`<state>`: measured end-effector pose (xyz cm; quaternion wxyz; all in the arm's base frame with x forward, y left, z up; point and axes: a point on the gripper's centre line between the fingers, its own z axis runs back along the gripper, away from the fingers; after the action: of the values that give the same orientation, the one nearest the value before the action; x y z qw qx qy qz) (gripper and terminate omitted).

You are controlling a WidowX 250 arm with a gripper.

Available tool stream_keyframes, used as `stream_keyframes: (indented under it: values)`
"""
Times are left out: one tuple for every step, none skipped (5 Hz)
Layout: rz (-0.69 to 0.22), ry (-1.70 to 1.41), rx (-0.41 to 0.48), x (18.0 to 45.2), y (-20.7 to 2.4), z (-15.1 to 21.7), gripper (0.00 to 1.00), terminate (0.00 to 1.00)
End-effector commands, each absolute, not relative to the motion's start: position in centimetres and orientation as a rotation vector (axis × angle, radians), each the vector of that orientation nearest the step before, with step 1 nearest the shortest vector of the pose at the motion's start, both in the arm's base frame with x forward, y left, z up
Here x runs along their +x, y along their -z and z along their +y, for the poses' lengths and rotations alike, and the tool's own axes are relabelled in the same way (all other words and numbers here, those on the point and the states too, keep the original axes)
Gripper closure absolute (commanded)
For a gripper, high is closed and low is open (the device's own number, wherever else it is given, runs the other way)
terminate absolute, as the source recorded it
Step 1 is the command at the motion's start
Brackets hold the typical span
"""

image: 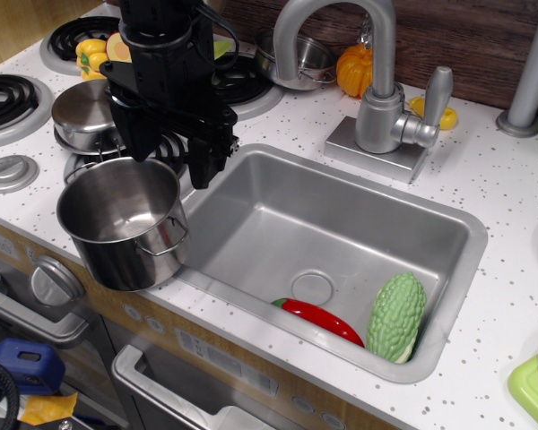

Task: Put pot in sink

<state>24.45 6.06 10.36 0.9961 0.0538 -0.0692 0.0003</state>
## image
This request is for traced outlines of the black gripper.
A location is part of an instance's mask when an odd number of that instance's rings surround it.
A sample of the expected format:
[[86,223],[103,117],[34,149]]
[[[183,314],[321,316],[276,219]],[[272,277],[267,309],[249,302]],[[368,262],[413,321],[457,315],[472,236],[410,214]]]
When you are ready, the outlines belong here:
[[237,144],[236,113],[215,93],[213,28],[204,17],[168,22],[125,17],[119,33],[131,63],[102,66],[109,80],[111,115],[122,143],[144,161],[163,133],[185,136],[192,186],[206,189],[225,169]]

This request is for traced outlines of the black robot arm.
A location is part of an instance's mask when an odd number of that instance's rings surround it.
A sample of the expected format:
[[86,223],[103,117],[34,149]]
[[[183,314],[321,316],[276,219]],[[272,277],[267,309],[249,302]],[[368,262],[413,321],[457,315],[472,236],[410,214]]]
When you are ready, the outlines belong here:
[[130,156],[143,161],[164,133],[187,138],[194,188],[205,189],[237,147],[237,114],[215,92],[213,75],[231,68],[214,59],[213,28],[230,28],[203,1],[122,1],[118,32],[128,63],[108,61],[108,103]]

